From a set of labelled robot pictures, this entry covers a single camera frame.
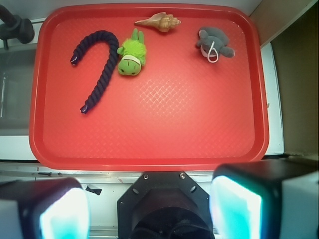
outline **cardboard wall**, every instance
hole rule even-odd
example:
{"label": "cardboard wall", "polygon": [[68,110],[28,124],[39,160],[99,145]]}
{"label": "cardboard wall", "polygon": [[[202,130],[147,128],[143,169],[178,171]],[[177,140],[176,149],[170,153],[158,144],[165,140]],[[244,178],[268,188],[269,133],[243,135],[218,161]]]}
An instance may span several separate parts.
{"label": "cardboard wall", "polygon": [[318,159],[318,3],[272,41],[285,153]]}

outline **conch shell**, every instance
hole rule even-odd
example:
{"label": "conch shell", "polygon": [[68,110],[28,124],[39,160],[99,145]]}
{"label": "conch shell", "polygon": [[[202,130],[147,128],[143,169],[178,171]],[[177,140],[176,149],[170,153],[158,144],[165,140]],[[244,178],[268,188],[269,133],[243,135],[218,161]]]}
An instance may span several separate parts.
{"label": "conch shell", "polygon": [[173,29],[180,24],[180,20],[178,20],[172,14],[167,15],[166,12],[157,13],[149,19],[134,23],[134,25],[155,27],[161,32],[168,32],[170,29]]}

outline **red tray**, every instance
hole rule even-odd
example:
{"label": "red tray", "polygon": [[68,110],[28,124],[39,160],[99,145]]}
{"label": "red tray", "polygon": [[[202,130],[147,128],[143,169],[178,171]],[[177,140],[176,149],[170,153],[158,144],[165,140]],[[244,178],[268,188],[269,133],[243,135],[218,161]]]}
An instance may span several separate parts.
{"label": "red tray", "polygon": [[[120,44],[133,23],[158,12],[181,25],[168,34],[138,27],[146,65],[136,77],[117,70],[99,103],[81,106],[108,58],[98,43],[77,67],[79,42],[97,30]],[[202,26],[222,29],[234,58],[216,64],[195,47]],[[265,87],[256,29],[227,7],[103,4],[61,8],[43,24],[36,53],[30,144],[54,169],[111,171],[213,170],[220,163],[260,160],[268,145]]]}

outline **navy blue rope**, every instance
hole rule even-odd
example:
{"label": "navy blue rope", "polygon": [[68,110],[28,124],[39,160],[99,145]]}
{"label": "navy blue rope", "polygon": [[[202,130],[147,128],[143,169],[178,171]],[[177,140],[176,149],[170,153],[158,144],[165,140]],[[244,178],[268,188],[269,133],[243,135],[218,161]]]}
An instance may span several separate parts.
{"label": "navy blue rope", "polygon": [[102,74],[94,87],[94,90],[89,95],[88,99],[85,101],[84,106],[81,107],[81,112],[86,114],[91,108],[93,108],[104,93],[106,87],[108,86],[112,73],[116,67],[119,59],[117,50],[119,48],[119,41],[116,36],[108,31],[96,31],[86,37],[80,42],[80,44],[73,51],[73,56],[71,58],[72,65],[77,65],[83,58],[86,51],[93,46],[98,41],[106,41],[110,46],[109,59],[107,60]]}

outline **screw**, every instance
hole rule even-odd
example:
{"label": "screw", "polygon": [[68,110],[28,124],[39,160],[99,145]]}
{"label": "screw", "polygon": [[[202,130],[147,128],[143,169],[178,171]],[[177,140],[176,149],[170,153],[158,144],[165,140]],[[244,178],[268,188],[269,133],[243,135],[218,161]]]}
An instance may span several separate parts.
{"label": "screw", "polygon": [[185,179],[185,178],[186,178],[186,175],[185,175],[185,173],[181,173],[181,174],[179,175],[179,177],[180,177],[181,179]]}

